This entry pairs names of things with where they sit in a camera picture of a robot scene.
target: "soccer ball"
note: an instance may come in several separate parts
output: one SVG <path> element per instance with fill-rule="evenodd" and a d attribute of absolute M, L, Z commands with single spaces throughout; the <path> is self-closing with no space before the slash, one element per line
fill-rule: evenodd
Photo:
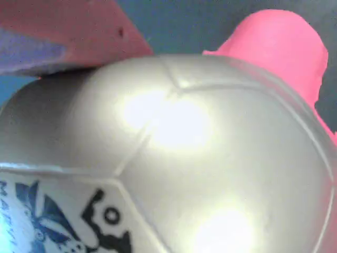
<path fill-rule="evenodd" d="M 7 102 L 0 133 L 4 252 L 337 251 L 335 146 L 291 88 L 242 61 L 49 76 Z"/>

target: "pink foam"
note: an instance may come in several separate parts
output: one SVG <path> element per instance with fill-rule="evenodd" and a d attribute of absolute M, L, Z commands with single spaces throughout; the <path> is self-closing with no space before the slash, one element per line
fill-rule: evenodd
<path fill-rule="evenodd" d="M 335 135 L 314 107 L 328 65 L 328 51 L 318 33 L 301 16 L 274 9 L 251 14 L 217 51 L 204 54 L 242 59 L 282 78 L 304 98 L 337 144 Z"/>
<path fill-rule="evenodd" d="M 115 0 L 0 1 L 0 28 L 64 45 L 61 63 L 99 66 L 153 54 Z"/>

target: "dark background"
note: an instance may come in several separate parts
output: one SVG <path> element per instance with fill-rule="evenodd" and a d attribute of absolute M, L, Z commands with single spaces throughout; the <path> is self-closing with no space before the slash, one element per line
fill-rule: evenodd
<path fill-rule="evenodd" d="M 337 131 L 337 1 L 335 0 L 117 0 L 155 53 L 217 49 L 250 13 L 276 8 L 304 17 L 321 35 L 329 65 L 316 108 Z M 31 79 L 0 77 L 0 103 Z"/>

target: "black printed logo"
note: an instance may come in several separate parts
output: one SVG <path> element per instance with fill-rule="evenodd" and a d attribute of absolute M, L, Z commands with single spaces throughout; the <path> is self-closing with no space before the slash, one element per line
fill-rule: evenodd
<path fill-rule="evenodd" d="M 95 205 L 104 199 L 103 190 L 97 189 L 81 215 L 81 218 L 96 234 L 98 246 L 95 248 L 91 248 L 81 241 L 62 210 L 49 196 L 44 196 L 42 214 L 37 216 L 37 194 L 38 182 L 31 186 L 22 183 L 16 184 L 16 197 L 23 204 L 24 213 L 34 228 L 34 240 L 31 243 L 32 250 L 29 253 L 48 253 L 45 248 L 45 240 L 47 238 L 55 243 L 62 253 L 91 253 L 98 252 L 100 248 L 109 250 L 109 252 L 111 250 L 111 252 L 117 253 L 132 253 L 129 231 L 124 232 L 121 237 L 105 235 L 102 233 L 100 226 L 93 220 Z M 121 213 L 115 207 L 106 208 L 102 215 L 105 222 L 110 226 L 118 225 L 121 221 Z M 55 226 L 50 226 L 50 224 L 57 224 L 61 227 L 61 231 L 60 229 L 55 229 Z"/>

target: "pink object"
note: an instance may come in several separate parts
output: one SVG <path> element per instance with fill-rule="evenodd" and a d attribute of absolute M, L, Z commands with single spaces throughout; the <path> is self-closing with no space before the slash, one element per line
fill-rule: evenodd
<path fill-rule="evenodd" d="M 0 1 L 0 27 L 65 46 L 58 64 L 99 66 L 153 54 L 115 0 Z"/>
<path fill-rule="evenodd" d="M 259 11 L 244 19 L 217 51 L 204 54 L 242 59 L 282 78 L 304 98 L 337 145 L 336 136 L 314 107 L 328 65 L 328 51 L 301 16 L 283 10 Z"/>

